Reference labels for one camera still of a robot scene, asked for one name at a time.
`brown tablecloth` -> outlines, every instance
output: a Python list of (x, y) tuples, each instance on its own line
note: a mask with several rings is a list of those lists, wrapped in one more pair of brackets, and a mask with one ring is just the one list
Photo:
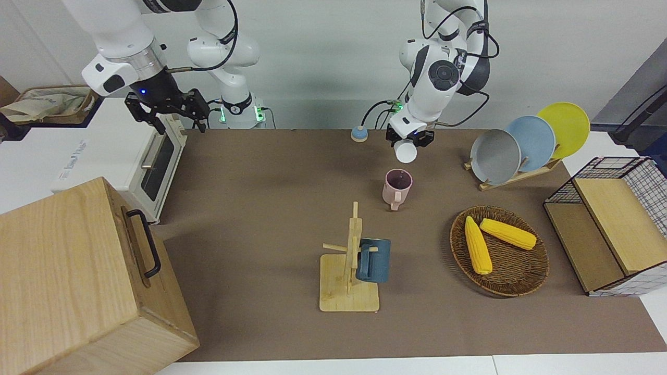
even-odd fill
[[(201, 347), (184, 361), (651, 352), (667, 348), (638, 298), (589, 298), (542, 202), (554, 171), (479, 192), (462, 168), (478, 131), (443, 130), (409, 165), (384, 133), (191, 132), (154, 231), (165, 240)], [(382, 201), (385, 173), (414, 186), (400, 211)], [(322, 242), (346, 244), (352, 202), (364, 236), (392, 241), (378, 313), (325, 313)], [(455, 216), (476, 205), (516, 212), (542, 237), (551, 271), (533, 294), (495, 298), (452, 261)]]

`blue mug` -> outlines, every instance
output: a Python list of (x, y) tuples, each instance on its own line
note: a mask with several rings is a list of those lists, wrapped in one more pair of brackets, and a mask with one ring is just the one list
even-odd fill
[(365, 282), (387, 282), (392, 242), (382, 238), (362, 238), (357, 258), (356, 278)]

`corn cob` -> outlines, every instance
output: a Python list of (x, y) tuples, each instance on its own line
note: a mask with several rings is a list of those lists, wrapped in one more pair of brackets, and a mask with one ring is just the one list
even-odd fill
[(532, 233), (509, 224), (497, 222), (496, 220), (482, 220), (480, 229), (499, 240), (503, 240), (524, 250), (531, 250), (535, 247), (535, 243), (538, 241)]
[(470, 216), (466, 217), (466, 243), (468, 244), (468, 253), (475, 273), (479, 275), (488, 275), (493, 270), (489, 249), (486, 247), (484, 237), (480, 227)]

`plate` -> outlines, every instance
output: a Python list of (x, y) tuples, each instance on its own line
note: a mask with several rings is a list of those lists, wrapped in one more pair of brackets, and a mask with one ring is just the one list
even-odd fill
[(512, 121), (506, 128), (516, 139), (521, 149), (521, 158), (528, 158), (519, 167), (521, 172), (540, 169), (549, 162), (556, 147), (556, 135), (549, 123), (537, 116), (522, 116)]
[[(482, 232), (494, 269), (488, 275), (478, 275), (468, 253), (466, 216), (471, 216), (477, 224), (488, 218), (516, 226), (533, 233), (538, 239), (537, 244), (532, 250), (523, 250)], [(500, 296), (517, 297), (535, 292), (549, 276), (549, 257), (544, 242), (519, 215), (504, 208), (475, 206), (460, 213), (450, 230), (450, 245), (463, 273), (482, 289)]]
[(472, 171), (490, 185), (506, 183), (519, 170), (521, 149), (507, 131), (489, 130), (475, 139), (470, 150)]
[(562, 159), (579, 151), (588, 139), (588, 115), (576, 104), (565, 101), (549, 104), (538, 113), (538, 117), (548, 122), (556, 134), (558, 149), (554, 151), (554, 159)]

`pink mug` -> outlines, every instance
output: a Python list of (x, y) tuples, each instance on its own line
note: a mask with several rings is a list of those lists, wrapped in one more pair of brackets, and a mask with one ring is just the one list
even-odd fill
[(412, 176), (408, 171), (392, 169), (384, 176), (382, 199), (391, 205), (392, 211), (398, 211), (398, 206), (406, 201), (411, 186)]

